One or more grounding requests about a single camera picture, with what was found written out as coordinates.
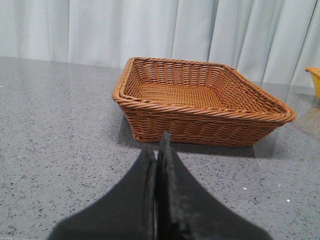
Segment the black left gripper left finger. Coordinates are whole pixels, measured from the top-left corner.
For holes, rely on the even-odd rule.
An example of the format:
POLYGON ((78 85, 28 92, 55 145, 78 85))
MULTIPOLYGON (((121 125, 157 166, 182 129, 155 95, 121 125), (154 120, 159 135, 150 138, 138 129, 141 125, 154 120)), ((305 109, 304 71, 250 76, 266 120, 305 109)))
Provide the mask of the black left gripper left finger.
POLYGON ((50 240, 153 240, 157 161, 144 148, 123 178, 102 198, 61 221, 50 240))

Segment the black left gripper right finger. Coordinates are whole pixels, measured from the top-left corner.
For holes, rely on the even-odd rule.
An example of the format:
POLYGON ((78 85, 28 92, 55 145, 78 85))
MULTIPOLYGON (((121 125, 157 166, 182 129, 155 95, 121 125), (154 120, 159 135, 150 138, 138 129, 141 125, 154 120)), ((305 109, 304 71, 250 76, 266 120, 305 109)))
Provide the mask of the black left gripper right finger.
POLYGON ((170 145, 160 141, 157 173, 157 238, 159 240, 270 240, 261 227, 237 215, 192 176, 170 145))

